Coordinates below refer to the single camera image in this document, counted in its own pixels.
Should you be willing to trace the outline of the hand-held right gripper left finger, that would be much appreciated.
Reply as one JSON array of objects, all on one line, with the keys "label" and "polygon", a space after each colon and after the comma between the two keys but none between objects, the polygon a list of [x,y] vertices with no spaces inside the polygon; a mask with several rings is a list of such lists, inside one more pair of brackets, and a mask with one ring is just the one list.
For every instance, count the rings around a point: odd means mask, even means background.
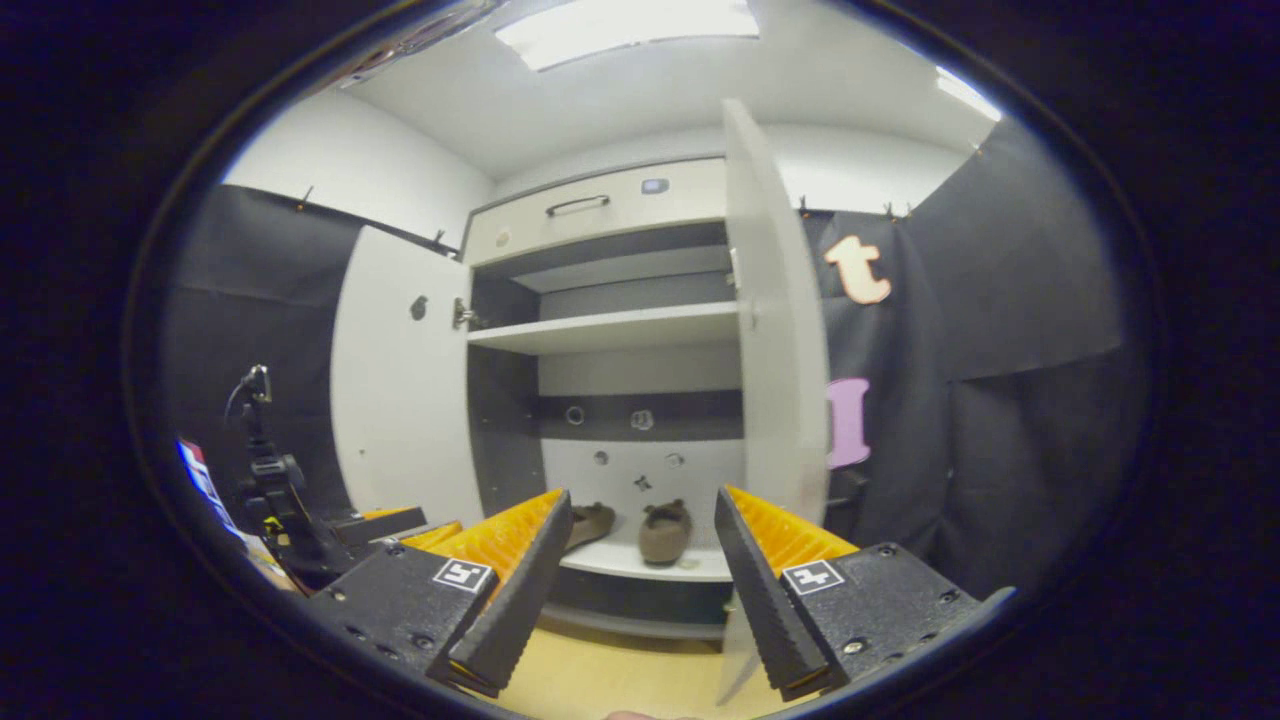
[{"label": "hand-held right gripper left finger", "polygon": [[570,492],[550,489],[430,551],[384,543],[306,609],[380,664],[495,698],[541,616],[572,525]]}]

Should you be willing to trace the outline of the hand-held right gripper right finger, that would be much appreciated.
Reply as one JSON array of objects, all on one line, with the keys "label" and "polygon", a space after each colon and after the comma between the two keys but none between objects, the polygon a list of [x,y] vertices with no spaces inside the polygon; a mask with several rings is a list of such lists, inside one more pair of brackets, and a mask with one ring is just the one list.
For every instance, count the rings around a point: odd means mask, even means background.
[{"label": "hand-held right gripper right finger", "polygon": [[1016,591],[983,600],[892,542],[856,547],[737,487],[716,532],[773,689],[858,701],[956,667]]}]

